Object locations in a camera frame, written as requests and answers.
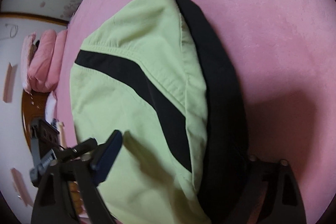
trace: bed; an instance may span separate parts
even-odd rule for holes
[[[83,40],[130,1],[83,0],[68,25],[56,89],[57,119],[64,123],[68,146],[77,143],[69,92],[72,64]],[[336,193],[335,0],[193,1],[216,30],[236,68],[250,153],[262,160],[289,160],[307,223],[316,223]],[[32,97],[44,107],[46,95]],[[29,117],[42,115],[38,107],[28,108],[28,101],[24,95],[26,132]],[[334,204],[319,223],[332,221]]]

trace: water stain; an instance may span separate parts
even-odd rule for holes
[[[76,12],[78,9],[79,5],[81,4],[79,1],[76,2],[76,0],[70,0],[71,3],[69,5],[65,5],[64,11],[63,11],[63,16],[66,18],[72,17],[72,15]]]

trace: pink pillow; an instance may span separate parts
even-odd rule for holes
[[[54,53],[55,42],[56,32],[54,30],[45,31],[40,38],[40,44],[30,63],[28,78],[31,88],[37,92],[49,92],[45,86],[45,82]]]
[[[62,67],[63,53],[65,42],[67,40],[68,30],[61,31],[57,34],[54,53],[52,55],[50,69],[48,72],[47,80],[45,82],[45,87],[47,90],[55,90],[58,81],[59,75]]]
[[[28,93],[32,90],[28,78],[28,69],[34,53],[32,45],[35,38],[36,32],[26,36],[21,51],[21,82],[23,89]]]

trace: black stripe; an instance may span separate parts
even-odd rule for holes
[[[221,41],[191,0],[175,0],[193,37],[207,85],[208,142],[198,198],[213,224],[238,201],[246,178],[248,133],[235,69]]]
[[[192,171],[185,117],[152,84],[137,63],[126,58],[83,50],[79,52],[75,63],[100,71],[130,86],[149,103],[157,113],[170,152],[187,170]]]

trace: blue clamp handle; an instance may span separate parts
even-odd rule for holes
[[[119,130],[113,131],[106,143],[98,146],[92,161],[91,169],[95,172],[93,175],[93,183],[98,186],[104,182],[109,174],[114,161],[123,144],[123,135]]]

